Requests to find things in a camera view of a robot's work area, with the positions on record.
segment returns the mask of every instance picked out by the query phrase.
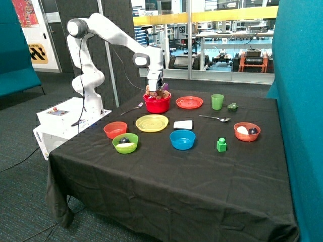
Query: green cup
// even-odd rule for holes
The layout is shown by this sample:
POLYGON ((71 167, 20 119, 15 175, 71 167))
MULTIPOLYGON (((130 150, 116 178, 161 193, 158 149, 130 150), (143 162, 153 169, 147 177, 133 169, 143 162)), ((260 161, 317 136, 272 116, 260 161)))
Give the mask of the green cup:
POLYGON ((222 108, 224 96, 221 94, 213 94, 212 99, 212 108, 214 110, 220 110, 222 108))

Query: glass wall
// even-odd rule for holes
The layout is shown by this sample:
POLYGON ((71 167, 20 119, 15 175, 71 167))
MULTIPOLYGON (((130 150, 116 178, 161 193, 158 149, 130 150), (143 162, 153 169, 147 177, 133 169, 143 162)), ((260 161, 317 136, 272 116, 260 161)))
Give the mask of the glass wall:
POLYGON ((132 0, 136 40, 163 48, 168 78, 271 84, 278 3, 132 0))

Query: egg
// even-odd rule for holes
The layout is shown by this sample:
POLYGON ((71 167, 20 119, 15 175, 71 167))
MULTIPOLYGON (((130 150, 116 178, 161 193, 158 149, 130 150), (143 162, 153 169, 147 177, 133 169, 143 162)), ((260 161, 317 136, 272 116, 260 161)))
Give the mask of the egg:
POLYGON ((249 134, 249 133, 248 133, 248 130, 246 129, 246 127, 243 127, 243 126, 239 126, 239 127, 237 128, 237 131, 238 131, 239 133, 243 134, 243 135, 248 135, 248 134, 249 134))

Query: red plate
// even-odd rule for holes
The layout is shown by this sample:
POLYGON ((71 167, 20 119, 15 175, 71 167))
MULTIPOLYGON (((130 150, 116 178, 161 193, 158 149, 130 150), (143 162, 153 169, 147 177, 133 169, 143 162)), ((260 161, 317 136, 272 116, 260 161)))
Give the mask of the red plate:
POLYGON ((194 109, 201 107, 203 104, 203 100, 199 97, 180 97, 176 100, 177 106, 185 109, 194 109))

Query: red bowl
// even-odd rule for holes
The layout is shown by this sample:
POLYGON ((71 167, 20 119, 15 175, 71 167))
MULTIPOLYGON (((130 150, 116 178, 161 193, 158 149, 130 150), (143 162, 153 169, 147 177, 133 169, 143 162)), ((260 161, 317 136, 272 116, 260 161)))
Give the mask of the red bowl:
POLYGON ((114 139, 116 136, 127 132, 127 124, 124 122, 109 123, 104 126, 103 130, 108 138, 114 139))
POLYGON ((167 112, 170 109, 171 97, 172 95, 170 94, 167 98, 157 100, 155 98, 149 98, 149 96, 147 96, 146 94, 143 95, 147 111, 151 113, 167 112))
POLYGON ((246 123, 246 122, 242 122, 242 123, 237 123, 234 125, 234 134, 235 136, 239 139, 239 140, 242 140, 242 141, 246 141, 246 142, 252 142, 252 141, 255 141, 257 138, 258 138, 258 135, 260 134, 260 127, 255 125, 255 124, 252 124, 252 123, 246 123), (257 134, 254 134, 254 135, 244 135, 242 133, 239 133, 237 131, 237 128, 239 128, 240 126, 243 126, 245 127, 247 130, 251 129, 251 128, 256 128, 258 133, 257 134))

